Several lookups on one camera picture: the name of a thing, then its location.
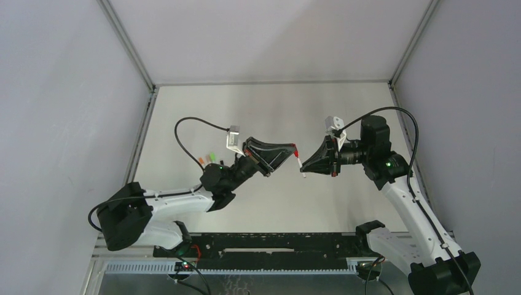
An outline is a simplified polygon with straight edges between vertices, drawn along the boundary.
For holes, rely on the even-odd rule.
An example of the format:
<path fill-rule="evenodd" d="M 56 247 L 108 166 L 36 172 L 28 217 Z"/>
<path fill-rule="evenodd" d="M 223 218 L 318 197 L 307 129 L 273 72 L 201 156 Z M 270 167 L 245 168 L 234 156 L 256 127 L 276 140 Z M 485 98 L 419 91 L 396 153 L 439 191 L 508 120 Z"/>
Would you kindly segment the white pen red tip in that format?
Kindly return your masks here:
<path fill-rule="evenodd" d="M 303 176 L 303 178 L 306 178 L 307 176 L 306 176 L 305 172 L 303 172 L 303 170 L 302 170 L 303 169 L 303 164 L 302 164 L 302 161 L 301 161 L 300 157 L 297 157 L 297 163 L 299 165 L 300 174 Z"/>

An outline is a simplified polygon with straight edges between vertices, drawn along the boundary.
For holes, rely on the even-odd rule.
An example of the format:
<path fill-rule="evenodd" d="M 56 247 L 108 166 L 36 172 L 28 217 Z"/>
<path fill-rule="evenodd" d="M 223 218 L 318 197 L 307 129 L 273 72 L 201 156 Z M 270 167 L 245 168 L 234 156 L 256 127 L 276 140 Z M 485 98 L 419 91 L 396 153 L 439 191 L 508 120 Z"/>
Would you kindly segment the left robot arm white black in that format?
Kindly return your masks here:
<path fill-rule="evenodd" d="M 221 210 L 234 198 L 234 190 L 256 173 L 270 176 L 297 154 L 294 143 L 270 144 L 253 137 L 242 147 L 233 165 L 211 163 L 203 169 L 200 184 L 180 191 L 145 190 L 140 183 L 124 185 L 112 197 L 94 207 L 100 231 L 109 251 L 131 246 L 159 246 L 185 252 L 191 244 L 185 213 Z"/>

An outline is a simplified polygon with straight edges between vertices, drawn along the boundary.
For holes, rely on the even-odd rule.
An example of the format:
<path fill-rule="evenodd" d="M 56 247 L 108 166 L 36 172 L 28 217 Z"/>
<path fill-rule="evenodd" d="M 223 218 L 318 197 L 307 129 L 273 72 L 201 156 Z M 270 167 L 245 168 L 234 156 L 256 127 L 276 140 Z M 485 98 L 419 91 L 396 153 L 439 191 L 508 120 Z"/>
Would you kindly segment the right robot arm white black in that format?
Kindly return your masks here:
<path fill-rule="evenodd" d="M 302 164 L 301 172 L 335 177 L 344 165 L 362 165 L 413 240 L 403 242 L 375 220 L 356 228 L 361 246 L 392 262 L 407 277 L 414 294 L 472 294 L 480 260 L 475 253 L 462 250 L 430 209 L 411 164 L 392 149 L 385 118 L 363 118 L 360 137 L 352 141 L 347 139 L 342 119 L 329 116 L 325 126 L 322 144 Z"/>

